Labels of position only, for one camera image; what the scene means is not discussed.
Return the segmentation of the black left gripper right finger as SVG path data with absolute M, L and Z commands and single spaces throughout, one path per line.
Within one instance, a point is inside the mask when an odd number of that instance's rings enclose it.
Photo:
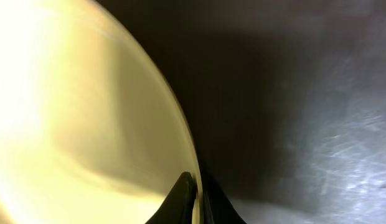
M 212 176 L 202 177 L 202 188 L 205 224 L 246 224 Z

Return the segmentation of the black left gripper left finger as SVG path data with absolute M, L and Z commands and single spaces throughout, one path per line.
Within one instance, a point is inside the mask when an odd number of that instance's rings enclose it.
M 146 224 L 191 224 L 196 194 L 195 180 L 189 172 L 183 172 Z

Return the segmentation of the yellow plate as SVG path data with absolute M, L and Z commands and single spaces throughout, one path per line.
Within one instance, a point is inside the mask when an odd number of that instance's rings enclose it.
M 170 86 L 95 1 L 0 1 L 0 211 L 11 223 L 145 223 L 201 183 Z

